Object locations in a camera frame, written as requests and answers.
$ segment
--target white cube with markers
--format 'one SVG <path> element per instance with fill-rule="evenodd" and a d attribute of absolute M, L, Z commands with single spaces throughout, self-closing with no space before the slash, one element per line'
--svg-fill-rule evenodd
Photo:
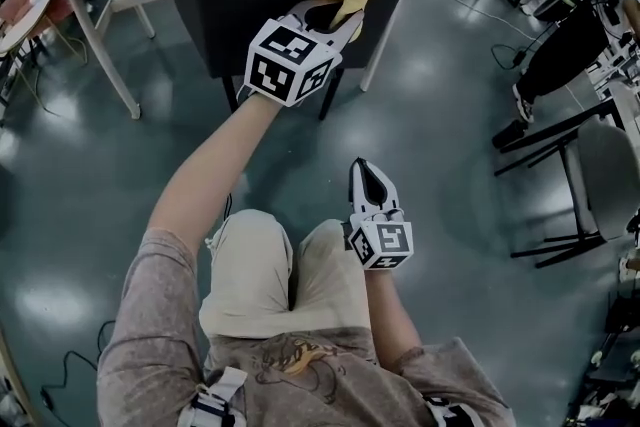
<path fill-rule="evenodd" d="M 268 20 L 249 46 L 244 84 L 290 107 L 320 89 L 341 61 L 338 49 Z"/>

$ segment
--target cable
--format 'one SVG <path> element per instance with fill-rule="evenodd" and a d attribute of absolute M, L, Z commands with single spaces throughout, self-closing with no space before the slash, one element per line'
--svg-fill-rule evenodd
<path fill-rule="evenodd" d="M 493 45 L 493 46 L 491 47 L 491 55 L 493 55 L 493 59 L 496 61 L 496 63 L 498 63 L 498 66 L 500 66 L 500 68 L 502 68 L 503 70 L 513 70 L 513 69 L 515 69 L 517 66 L 519 66 L 519 65 L 522 63 L 522 61 L 524 61 L 524 58 L 527 56 L 527 52 L 529 52 L 529 51 L 531 50 L 531 47 L 532 47 L 535 43 L 537 43 L 537 42 L 538 42 L 538 40 L 540 40 L 540 38 L 541 38 L 542 36 L 544 36 L 544 35 L 549 31 L 549 29 L 551 29 L 551 27 L 554 27 L 554 26 L 555 26 L 555 24 L 554 24 L 554 23 L 550 23 L 550 24 L 547 26 L 547 28 L 546 28 L 544 31 L 542 31 L 542 32 L 538 35 L 538 37 L 537 37 L 536 39 L 534 39 L 534 40 L 529 44 L 529 46 L 528 46 L 528 47 L 518 47 L 518 48 L 513 48 L 512 46 L 509 46 L 509 45 L 503 45 L 502 43 L 499 43 L 499 44 L 497 44 L 497 45 Z M 515 56 L 513 57 L 513 61 L 512 61 L 511 66 L 505 66 L 504 64 L 502 64 L 502 63 L 500 62 L 500 59 L 498 59 L 498 56 L 496 55 L 496 52 L 495 52 L 496 48 L 507 48 L 507 49 L 511 50 L 511 51 L 515 54 Z"/>
<path fill-rule="evenodd" d="M 108 320 L 107 322 L 102 324 L 102 326 L 100 327 L 100 331 L 98 331 L 98 339 L 97 339 L 98 359 L 96 360 L 98 363 L 100 362 L 100 358 L 102 357 L 102 352 L 104 351 L 104 349 L 100 345 L 100 340 L 102 340 L 102 334 L 104 333 L 104 328 L 107 327 L 109 324 L 115 324 L 115 323 L 116 323 L 115 320 Z"/>
<path fill-rule="evenodd" d="M 226 221 L 229 215 L 231 214 L 231 206 L 233 205 L 233 196 L 229 194 L 227 196 L 227 203 L 224 206 L 224 216 L 223 220 Z"/>
<path fill-rule="evenodd" d="M 480 11 L 479 9 L 476 9 L 475 7 L 470 6 L 469 4 L 466 4 L 465 2 L 463 2 L 462 0 L 455 0 L 458 4 L 462 4 L 463 6 L 471 9 L 471 11 L 475 11 L 476 13 L 480 13 L 481 15 L 486 16 L 487 18 L 491 18 L 493 20 L 497 20 L 499 22 L 504 23 L 505 25 L 508 25 L 509 27 L 511 27 L 514 31 L 519 32 L 520 34 L 522 34 L 525 38 L 527 38 L 528 40 L 531 41 L 536 41 L 537 38 L 534 38 L 533 36 L 529 36 L 527 33 L 521 31 L 520 29 L 518 29 L 515 25 L 510 24 L 509 22 L 507 22 L 506 20 L 503 20 L 500 17 L 497 16 L 493 16 L 490 15 L 488 13 L 485 13 L 484 11 Z"/>
<path fill-rule="evenodd" d="M 115 322 L 116 322 L 115 320 L 108 320 L 107 322 L 102 324 L 102 326 L 100 326 L 100 330 L 98 331 L 98 338 L 97 338 L 98 358 L 96 362 L 100 361 L 100 356 L 102 356 L 102 352 L 103 352 L 100 340 L 102 339 L 102 335 L 104 334 L 104 329 L 109 324 L 115 324 Z M 62 383 L 61 384 L 44 384 L 40 387 L 40 399 L 42 400 L 44 407 L 46 407 L 51 412 L 51 414 L 65 427 L 71 427 L 71 426 L 67 422 L 65 422 L 62 418 L 60 418 L 58 413 L 56 413 L 55 404 L 48 390 L 64 390 L 67 387 L 67 383 L 69 380 L 69 358 L 71 356 L 75 356 L 76 358 L 84 361 L 96 372 L 98 371 L 97 364 L 91 361 L 90 359 L 85 358 L 82 354 L 76 351 L 67 351 L 64 357 L 62 358 L 62 369 L 63 369 Z"/>

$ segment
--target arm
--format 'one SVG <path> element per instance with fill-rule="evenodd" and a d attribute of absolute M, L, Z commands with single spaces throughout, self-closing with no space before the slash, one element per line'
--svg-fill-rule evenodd
<path fill-rule="evenodd" d="M 202 382 L 196 254 L 280 110 L 250 97 L 178 169 L 149 221 L 98 367 L 102 425 L 175 427 Z"/>
<path fill-rule="evenodd" d="M 280 107 L 262 95 L 249 97 L 176 171 L 153 210 L 149 228 L 173 233 L 197 254 Z"/>
<path fill-rule="evenodd" d="M 623 0 L 622 10 L 629 20 L 636 41 L 640 39 L 640 3 L 638 0 Z"/>
<path fill-rule="evenodd" d="M 365 271 L 371 332 L 382 368 L 390 370 L 407 351 L 422 345 L 396 291 L 391 271 Z"/>

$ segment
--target white cable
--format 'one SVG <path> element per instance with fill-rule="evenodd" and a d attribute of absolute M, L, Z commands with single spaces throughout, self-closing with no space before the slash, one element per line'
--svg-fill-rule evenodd
<path fill-rule="evenodd" d="M 534 37 L 532 37 L 532 36 L 529 36 L 528 34 L 526 34 L 526 33 L 522 32 L 522 31 L 521 31 L 520 29 L 518 29 L 515 25 L 511 25 L 509 22 L 507 22 L 506 20 L 503 20 L 502 18 L 499 18 L 499 17 L 497 17 L 497 16 L 490 15 L 490 14 L 488 14 L 488 13 L 485 13 L 484 11 L 480 11 L 479 9 L 476 9 L 475 7 L 471 7 L 469 4 L 466 4 L 466 3 L 462 2 L 461 0 L 455 0 L 455 1 L 456 1 L 458 4 L 462 4 L 463 6 L 465 6 L 465 7 L 469 8 L 469 9 L 471 9 L 471 11 L 475 11 L 476 13 L 480 13 L 481 15 L 484 15 L 484 16 L 486 16 L 487 18 L 492 18 L 492 19 L 494 19 L 494 20 L 498 20 L 499 22 L 502 22 L 502 23 L 504 23 L 504 24 L 508 25 L 508 26 L 509 26 L 509 27 L 511 27 L 514 31 L 519 32 L 520 34 L 522 34 L 525 38 L 527 38 L 527 39 L 528 39 L 528 40 L 530 40 L 530 41 L 535 41 L 535 40 L 536 40 L 536 38 L 534 38 Z"/>

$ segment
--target equipment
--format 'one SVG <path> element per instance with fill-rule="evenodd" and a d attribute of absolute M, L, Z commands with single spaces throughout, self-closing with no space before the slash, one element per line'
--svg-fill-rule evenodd
<path fill-rule="evenodd" d="M 249 45 L 244 85 L 290 107 L 327 81 L 342 62 L 340 51 L 364 19 L 356 11 L 331 30 L 319 28 L 314 11 L 340 7 L 336 0 L 300 2 L 280 19 L 269 19 Z"/>
<path fill-rule="evenodd" d="M 380 169 L 358 157 L 351 165 L 351 247 L 367 270 L 394 269 L 413 255 L 411 223 L 405 222 L 398 192 Z"/>

